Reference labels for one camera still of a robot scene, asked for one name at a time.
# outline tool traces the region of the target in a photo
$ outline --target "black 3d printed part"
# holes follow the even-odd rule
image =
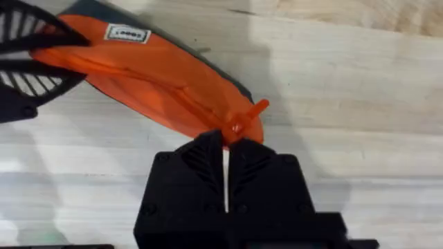
[[[222,134],[156,155],[134,234],[140,249],[377,249],[349,240],[340,213],[317,213],[295,156],[250,140],[230,146],[225,212]]]
[[[33,61],[27,52],[88,46],[89,41],[52,14],[18,0],[0,0],[0,18],[0,123],[34,118],[37,107],[66,93],[86,75]]]

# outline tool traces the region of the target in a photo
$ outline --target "mounting hole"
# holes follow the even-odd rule
[[[23,107],[21,109],[21,114],[25,118],[35,118],[37,117],[37,109],[35,107],[30,107],[30,106]]]
[[[170,157],[171,156],[166,153],[157,154],[157,161],[164,163],[164,162],[168,161],[170,159]]]

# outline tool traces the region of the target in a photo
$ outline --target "orange cover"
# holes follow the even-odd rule
[[[60,19],[91,45],[36,50],[34,59],[87,74],[106,95],[187,136],[221,129],[226,144],[242,137],[263,142],[258,114],[269,103],[254,106],[190,53],[154,33],[146,44],[105,39],[108,23],[77,15]]]

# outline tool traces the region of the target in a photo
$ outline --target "wooden surface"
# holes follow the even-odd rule
[[[111,2],[268,98],[266,145],[299,157],[317,209],[341,211],[351,237],[443,246],[443,3]],[[152,159],[189,139],[86,83],[40,110],[0,125],[0,245],[135,248]]]

